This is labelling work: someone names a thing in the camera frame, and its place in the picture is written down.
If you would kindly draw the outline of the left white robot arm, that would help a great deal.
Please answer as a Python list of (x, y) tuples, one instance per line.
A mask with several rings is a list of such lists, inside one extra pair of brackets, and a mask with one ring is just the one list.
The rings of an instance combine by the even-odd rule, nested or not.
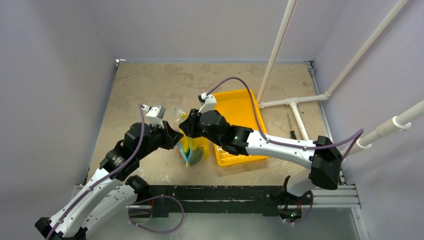
[(183, 136), (167, 121), (161, 125), (133, 124), (75, 197), (53, 216), (41, 217), (35, 228), (46, 240), (85, 240), (126, 206), (163, 199), (163, 193), (132, 173), (140, 160), (158, 149), (172, 150)]

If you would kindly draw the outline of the clear zip bag blue zipper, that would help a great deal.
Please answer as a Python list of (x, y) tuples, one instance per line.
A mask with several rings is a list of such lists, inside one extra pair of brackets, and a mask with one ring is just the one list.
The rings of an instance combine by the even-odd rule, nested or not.
[(192, 168), (210, 156), (209, 141), (204, 137), (191, 138), (186, 136), (179, 128), (179, 124), (188, 118), (188, 114), (178, 108), (173, 109), (174, 126), (183, 134), (182, 139), (176, 144), (180, 157), (187, 168)]

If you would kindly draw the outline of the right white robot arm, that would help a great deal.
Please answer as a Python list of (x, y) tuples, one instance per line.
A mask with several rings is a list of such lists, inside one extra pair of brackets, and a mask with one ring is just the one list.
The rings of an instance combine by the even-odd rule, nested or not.
[(339, 186), (342, 154), (326, 136), (317, 140), (294, 140), (264, 134), (249, 127), (231, 125), (217, 110), (200, 113), (192, 109), (179, 128), (190, 138), (206, 138), (235, 156), (265, 156), (305, 168), (289, 179), (280, 196), (294, 203), (315, 188), (336, 190)]

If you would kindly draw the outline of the yellow banana bunch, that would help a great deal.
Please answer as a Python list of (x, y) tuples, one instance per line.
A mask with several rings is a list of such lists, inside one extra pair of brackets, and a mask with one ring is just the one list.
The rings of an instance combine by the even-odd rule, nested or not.
[(190, 150), (194, 151), (194, 150), (200, 148), (201, 150), (203, 150), (203, 154), (202, 154), (203, 159), (207, 159), (210, 156), (209, 142), (204, 137), (189, 138), (187, 136), (184, 136), (179, 141), (179, 143), (180, 143), (182, 150), (185, 154), (188, 154), (190, 152)]

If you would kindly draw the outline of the green avocado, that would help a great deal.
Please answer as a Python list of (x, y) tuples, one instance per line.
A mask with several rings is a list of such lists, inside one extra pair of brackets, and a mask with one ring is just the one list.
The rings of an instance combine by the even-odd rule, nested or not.
[(188, 157), (188, 165), (195, 166), (204, 158), (204, 149), (202, 147), (198, 147), (193, 150), (191, 155)]

